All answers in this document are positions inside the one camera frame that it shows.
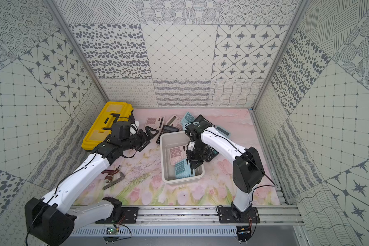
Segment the white plastic storage box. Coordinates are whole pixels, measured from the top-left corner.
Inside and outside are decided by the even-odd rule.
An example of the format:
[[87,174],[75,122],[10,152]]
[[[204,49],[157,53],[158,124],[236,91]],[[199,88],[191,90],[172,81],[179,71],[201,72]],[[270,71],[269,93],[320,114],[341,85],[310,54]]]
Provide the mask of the white plastic storage box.
[[195,182],[205,176],[205,168],[190,169],[187,159],[189,137],[183,131],[160,137],[163,181],[169,185]]

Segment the small black calculator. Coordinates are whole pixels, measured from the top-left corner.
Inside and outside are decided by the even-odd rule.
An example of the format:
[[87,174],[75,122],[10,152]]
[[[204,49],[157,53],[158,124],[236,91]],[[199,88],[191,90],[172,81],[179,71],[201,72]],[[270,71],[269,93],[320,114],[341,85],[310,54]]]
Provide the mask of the small black calculator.
[[160,134],[159,134],[159,136],[156,140],[156,143],[160,144],[160,139],[161,139],[162,135],[167,134],[167,133],[174,133],[174,132],[178,132],[178,131],[179,131],[179,129],[176,128],[176,127],[169,126],[169,125],[163,125],[163,128],[162,128],[162,130],[161,130],[161,132],[160,132]]

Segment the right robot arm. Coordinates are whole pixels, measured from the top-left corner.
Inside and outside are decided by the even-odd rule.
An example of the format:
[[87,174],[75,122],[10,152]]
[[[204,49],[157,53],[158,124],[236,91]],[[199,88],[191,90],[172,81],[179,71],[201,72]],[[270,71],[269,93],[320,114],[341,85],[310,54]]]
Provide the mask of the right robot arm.
[[185,134],[190,139],[187,159],[191,170],[204,164],[211,155],[210,147],[232,164],[232,178],[237,187],[233,209],[246,212],[251,206],[254,190],[265,176],[258,151],[253,147],[245,148],[234,143],[207,122],[188,124]]

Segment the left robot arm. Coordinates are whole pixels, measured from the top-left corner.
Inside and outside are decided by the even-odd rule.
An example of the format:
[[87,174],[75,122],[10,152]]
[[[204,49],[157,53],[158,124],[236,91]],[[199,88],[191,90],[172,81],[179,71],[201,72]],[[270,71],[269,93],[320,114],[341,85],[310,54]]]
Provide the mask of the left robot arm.
[[111,133],[74,172],[42,198],[32,198],[26,203],[27,235],[50,246],[59,246],[73,231],[88,224],[121,221],[124,218],[122,202],[112,197],[105,197],[101,202],[78,211],[71,209],[71,206],[125,151],[142,151],[158,134],[157,129],[148,126],[138,129],[131,122],[115,122],[111,126]]

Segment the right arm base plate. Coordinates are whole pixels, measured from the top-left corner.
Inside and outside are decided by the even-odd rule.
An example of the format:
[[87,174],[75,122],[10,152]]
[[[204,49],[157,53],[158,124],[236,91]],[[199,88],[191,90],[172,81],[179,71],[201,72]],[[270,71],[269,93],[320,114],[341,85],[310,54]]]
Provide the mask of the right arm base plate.
[[241,212],[233,205],[230,207],[219,205],[216,207],[216,212],[220,223],[260,223],[258,210],[253,206]]

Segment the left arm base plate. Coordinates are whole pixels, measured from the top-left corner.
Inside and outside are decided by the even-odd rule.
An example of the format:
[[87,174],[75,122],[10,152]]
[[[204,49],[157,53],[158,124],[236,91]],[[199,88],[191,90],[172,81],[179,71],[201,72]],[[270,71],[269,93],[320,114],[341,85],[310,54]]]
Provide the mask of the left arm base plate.
[[139,207],[122,207],[114,213],[112,224],[136,224]]

